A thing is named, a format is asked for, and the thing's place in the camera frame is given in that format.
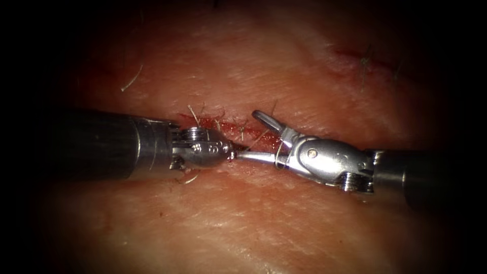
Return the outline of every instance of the pink skin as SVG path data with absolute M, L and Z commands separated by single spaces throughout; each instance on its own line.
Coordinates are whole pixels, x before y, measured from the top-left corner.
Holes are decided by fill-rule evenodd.
M 194 124 L 191 105 L 244 144 L 264 130 L 250 113 L 270 113 L 274 104 L 274 115 L 301 132 L 361 149 L 438 144 L 441 86 L 434 75 L 422 77 L 434 66 L 412 35 L 355 7 L 142 5 L 143 22 L 140 10 L 114 12 L 81 39 L 83 50 L 58 78 L 70 92 L 56 99 L 184 127 Z M 264 139 L 256 148 L 273 146 Z M 437 269 L 444 251 L 437 225 L 400 198 L 350 195 L 253 162 L 223 163 L 188 185 L 80 183 L 56 185 L 44 197 L 41 230 L 60 271 L 68 260 L 99 273 L 402 273 Z

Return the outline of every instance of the skin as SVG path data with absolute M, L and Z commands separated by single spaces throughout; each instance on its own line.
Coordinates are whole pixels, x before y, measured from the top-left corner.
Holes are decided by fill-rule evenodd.
M 83 24 L 58 73 L 46 76 L 49 102 L 183 127 L 194 125 L 181 115 L 191 105 L 247 145 L 265 129 L 254 109 L 360 149 L 443 144 L 439 67 L 394 10 L 313 1 L 128 6 Z M 246 121 L 242 141 L 236 128 Z M 244 161 L 187 185 L 52 184 L 30 211 L 43 259 L 58 272 L 418 273 L 443 271 L 451 256 L 448 228 L 400 196 L 345 193 Z

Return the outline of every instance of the wound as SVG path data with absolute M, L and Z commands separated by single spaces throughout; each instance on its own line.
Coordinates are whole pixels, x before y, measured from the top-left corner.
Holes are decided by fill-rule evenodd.
M 178 114 L 178 122 L 181 128 L 194 127 L 196 121 L 192 115 Z M 281 143 L 281 140 L 277 137 L 274 132 L 268 131 L 266 134 L 262 135 L 266 131 L 263 125 L 257 122 L 249 122 L 245 126 L 238 124 L 233 119 L 223 119 L 221 116 L 198 116 L 199 124 L 204 128 L 220 129 L 220 132 L 225 135 L 229 140 L 235 143 L 251 146 L 250 150 L 271 152 L 275 153 Z

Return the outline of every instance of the skin surface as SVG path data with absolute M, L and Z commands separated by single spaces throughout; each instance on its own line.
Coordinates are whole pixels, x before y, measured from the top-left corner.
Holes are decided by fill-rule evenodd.
M 260 109 L 360 149 L 441 147 L 448 101 L 435 59 L 400 13 L 367 7 L 374 5 L 194 1 L 100 9 L 47 76 L 50 102 L 183 127 L 195 124 L 191 105 L 247 145 L 265 130 L 250 115 Z M 59 272 L 422 273 L 443 271 L 451 252 L 449 231 L 401 197 L 344 193 L 253 162 L 223 163 L 187 185 L 54 184 L 31 210 Z

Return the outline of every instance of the screw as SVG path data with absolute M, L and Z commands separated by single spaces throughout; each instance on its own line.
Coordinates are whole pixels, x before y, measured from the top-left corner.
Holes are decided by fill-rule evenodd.
M 318 156 L 318 151 L 316 151 L 316 149 L 310 149 L 310 150 L 308 150 L 308 157 L 309 158 L 313 159 L 316 156 Z

